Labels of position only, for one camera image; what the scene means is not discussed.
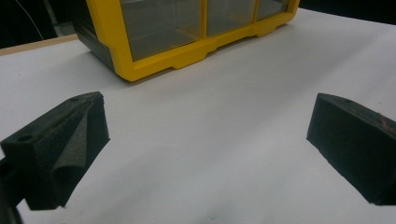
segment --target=yellow frame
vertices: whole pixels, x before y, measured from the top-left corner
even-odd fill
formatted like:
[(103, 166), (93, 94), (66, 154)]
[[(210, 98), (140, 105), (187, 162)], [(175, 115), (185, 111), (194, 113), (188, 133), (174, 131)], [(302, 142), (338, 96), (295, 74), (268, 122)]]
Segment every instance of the yellow frame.
[(97, 37), (109, 48), (115, 72), (129, 81), (136, 81), (166, 68), (179, 69), (199, 62), (205, 58), (207, 53), (242, 38), (267, 35), (279, 25), (291, 21), (300, 3), (300, 0), (289, 0), (286, 12), (256, 21), (259, 7), (259, 0), (256, 0), (254, 19), (251, 24), (221, 35), (206, 37), (207, 0), (202, 0), (202, 36), (200, 40), (134, 62), (122, 17), (120, 0), (86, 1)]

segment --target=transparent compartment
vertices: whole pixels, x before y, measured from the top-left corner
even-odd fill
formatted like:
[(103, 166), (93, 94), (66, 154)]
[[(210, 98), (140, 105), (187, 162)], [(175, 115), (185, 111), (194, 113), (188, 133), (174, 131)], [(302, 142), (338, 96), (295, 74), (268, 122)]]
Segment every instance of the transparent compartment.
[(260, 0), (257, 20), (260, 21), (275, 14), (285, 12), (288, 3), (289, 0)]
[(200, 38), (200, 0), (120, 0), (134, 61)]
[(255, 0), (207, 0), (207, 35), (219, 35), (253, 20)]

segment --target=storage box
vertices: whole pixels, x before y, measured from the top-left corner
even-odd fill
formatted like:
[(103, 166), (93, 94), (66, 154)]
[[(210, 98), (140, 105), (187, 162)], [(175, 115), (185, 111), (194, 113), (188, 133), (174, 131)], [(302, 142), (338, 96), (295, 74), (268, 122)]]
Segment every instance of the storage box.
[(75, 0), (78, 38), (135, 81), (290, 21), (300, 0)]

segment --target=cable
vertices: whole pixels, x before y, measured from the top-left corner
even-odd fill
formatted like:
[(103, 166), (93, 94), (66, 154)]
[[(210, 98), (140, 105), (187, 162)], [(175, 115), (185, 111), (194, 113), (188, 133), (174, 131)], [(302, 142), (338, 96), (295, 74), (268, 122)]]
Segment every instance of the cable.
[(21, 5), (21, 3), (18, 0), (15, 0), (16, 3), (18, 3), (18, 5), (20, 5), (20, 7), (23, 9), (23, 11), (26, 13), (26, 15), (29, 17), (30, 21), (32, 22), (33, 26), (35, 27), (35, 29), (37, 30), (38, 34), (41, 37), (41, 40), (44, 40), (43, 35), (40, 33), (40, 30), (38, 30), (37, 26), (35, 25), (35, 22), (33, 21), (32, 17), (30, 16), (30, 14), (26, 11), (26, 9)]

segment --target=white table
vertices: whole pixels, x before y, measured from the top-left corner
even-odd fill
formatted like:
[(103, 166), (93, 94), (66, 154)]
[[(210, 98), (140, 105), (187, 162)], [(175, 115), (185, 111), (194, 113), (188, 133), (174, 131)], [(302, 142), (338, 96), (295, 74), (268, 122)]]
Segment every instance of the white table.
[(0, 57), (0, 139), (105, 96), (111, 141), (65, 209), (30, 223), (394, 223), (306, 140), (318, 92), (396, 119), (396, 27), (299, 9), (181, 70), (123, 81), (79, 41)]

